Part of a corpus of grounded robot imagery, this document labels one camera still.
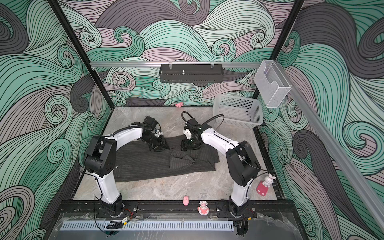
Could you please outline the clear plastic wall holder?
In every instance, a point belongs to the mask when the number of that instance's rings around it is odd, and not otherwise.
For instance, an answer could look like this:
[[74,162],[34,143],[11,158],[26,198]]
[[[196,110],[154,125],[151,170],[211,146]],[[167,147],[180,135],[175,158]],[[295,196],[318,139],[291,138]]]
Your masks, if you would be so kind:
[[292,89],[285,69],[273,60],[262,61],[254,81],[267,108],[278,108]]

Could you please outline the pink white doll figure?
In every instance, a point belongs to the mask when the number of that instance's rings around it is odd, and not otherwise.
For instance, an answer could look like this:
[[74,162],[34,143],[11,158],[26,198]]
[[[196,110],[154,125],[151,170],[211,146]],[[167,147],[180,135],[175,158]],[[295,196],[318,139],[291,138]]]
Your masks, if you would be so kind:
[[207,216],[209,214],[209,207],[208,207],[208,202],[207,201],[200,201],[199,202],[200,206],[197,208],[198,212],[202,216]]

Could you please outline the dark grey striped shirt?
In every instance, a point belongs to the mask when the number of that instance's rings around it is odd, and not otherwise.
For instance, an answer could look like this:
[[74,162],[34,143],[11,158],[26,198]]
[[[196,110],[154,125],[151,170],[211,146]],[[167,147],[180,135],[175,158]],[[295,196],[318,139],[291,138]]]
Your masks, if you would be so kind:
[[220,162],[218,151],[202,145],[198,150],[181,151],[185,137],[167,138],[168,150],[154,152],[143,141],[130,142],[117,150],[114,169],[115,181],[132,182],[186,175],[194,172],[211,172]]

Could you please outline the white bunny on pink stand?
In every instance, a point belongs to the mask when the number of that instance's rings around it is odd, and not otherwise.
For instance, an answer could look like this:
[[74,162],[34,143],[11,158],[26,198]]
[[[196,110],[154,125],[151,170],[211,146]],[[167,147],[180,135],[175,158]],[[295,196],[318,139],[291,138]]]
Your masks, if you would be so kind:
[[272,174],[268,174],[263,181],[260,181],[257,186],[257,193],[261,196],[266,196],[269,188],[274,183],[276,177]]

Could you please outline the black perforated wall shelf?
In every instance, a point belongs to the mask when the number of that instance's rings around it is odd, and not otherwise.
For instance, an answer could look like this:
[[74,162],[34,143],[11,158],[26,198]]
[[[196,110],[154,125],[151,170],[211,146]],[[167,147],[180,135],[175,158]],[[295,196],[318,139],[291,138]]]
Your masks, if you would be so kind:
[[161,65],[160,80],[163,83],[192,83],[203,85],[221,83],[224,79],[222,65]]

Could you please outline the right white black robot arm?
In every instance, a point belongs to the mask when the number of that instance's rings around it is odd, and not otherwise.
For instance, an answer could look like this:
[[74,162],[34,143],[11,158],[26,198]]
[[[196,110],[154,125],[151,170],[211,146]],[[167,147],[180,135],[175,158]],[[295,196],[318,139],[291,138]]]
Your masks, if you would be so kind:
[[246,141],[233,141],[217,133],[207,123],[200,125],[194,118],[186,121],[183,133],[186,136],[182,140],[183,151],[208,145],[226,157],[229,174],[234,181],[229,198],[229,211],[234,216],[240,216],[249,200],[249,188],[261,170],[252,146]]

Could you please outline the aluminium rear rail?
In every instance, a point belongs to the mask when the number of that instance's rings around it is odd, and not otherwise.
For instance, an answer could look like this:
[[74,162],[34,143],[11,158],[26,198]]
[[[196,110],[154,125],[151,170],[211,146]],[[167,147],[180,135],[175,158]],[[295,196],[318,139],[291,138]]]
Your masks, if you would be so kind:
[[261,63],[248,62],[140,62],[140,61],[95,61],[90,62],[92,68],[159,68],[161,65],[222,65],[223,68],[258,68]]

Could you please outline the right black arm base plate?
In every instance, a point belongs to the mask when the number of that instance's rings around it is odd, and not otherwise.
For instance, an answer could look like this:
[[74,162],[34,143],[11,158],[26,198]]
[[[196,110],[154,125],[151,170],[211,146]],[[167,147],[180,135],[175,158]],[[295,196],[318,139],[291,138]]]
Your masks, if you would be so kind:
[[253,206],[254,201],[247,201],[244,205],[238,207],[229,200],[220,200],[216,202],[216,212],[218,218],[228,219],[248,219],[257,216],[256,209]]

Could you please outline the white plastic mesh basket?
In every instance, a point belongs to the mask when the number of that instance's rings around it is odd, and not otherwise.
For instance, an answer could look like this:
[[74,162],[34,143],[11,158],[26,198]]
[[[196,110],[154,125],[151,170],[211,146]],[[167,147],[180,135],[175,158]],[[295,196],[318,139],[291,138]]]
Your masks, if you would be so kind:
[[223,115],[218,123],[253,129],[263,124],[263,109],[260,101],[232,95],[215,97],[213,115]]

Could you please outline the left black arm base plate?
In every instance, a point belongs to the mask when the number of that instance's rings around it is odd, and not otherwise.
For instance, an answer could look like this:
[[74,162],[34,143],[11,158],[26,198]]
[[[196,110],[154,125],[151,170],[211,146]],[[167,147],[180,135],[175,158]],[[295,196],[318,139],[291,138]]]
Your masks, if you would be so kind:
[[107,204],[101,201],[101,206],[96,208],[96,217],[105,219],[123,219],[135,217],[138,202],[122,201],[117,204]]

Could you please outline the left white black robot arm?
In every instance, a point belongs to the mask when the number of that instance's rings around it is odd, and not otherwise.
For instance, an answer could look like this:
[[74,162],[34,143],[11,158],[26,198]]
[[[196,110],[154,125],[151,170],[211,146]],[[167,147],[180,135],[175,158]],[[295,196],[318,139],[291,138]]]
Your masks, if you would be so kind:
[[155,152],[169,148],[159,122],[146,116],[143,122],[134,122],[110,135],[92,136],[86,150],[84,164],[99,187],[100,197],[97,199],[101,201],[103,210],[113,218],[121,216],[125,208],[114,177],[117,151],[135,140],[147,143],[149,149]]

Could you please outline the small pink pig toy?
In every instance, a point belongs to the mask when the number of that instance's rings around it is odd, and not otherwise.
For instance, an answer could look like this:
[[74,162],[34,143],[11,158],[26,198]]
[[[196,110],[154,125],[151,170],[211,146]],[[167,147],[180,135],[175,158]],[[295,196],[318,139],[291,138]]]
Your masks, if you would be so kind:
[[181,108],[183,105],[184,105],[183,102],[179,102],[179,103],[175,104],[175,107],[177,107],[177,108]]

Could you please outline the small pink front toy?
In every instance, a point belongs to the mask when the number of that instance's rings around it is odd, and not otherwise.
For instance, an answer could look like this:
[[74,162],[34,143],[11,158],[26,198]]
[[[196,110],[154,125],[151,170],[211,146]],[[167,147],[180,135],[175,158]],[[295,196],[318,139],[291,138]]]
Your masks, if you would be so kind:
[[190,202],[190,200],[189,200],[189,196],[184,196],[184,197],[183,197],[183,205],[184,205],[184,206],[188,206],[188,205],[189,205],[189,202]]

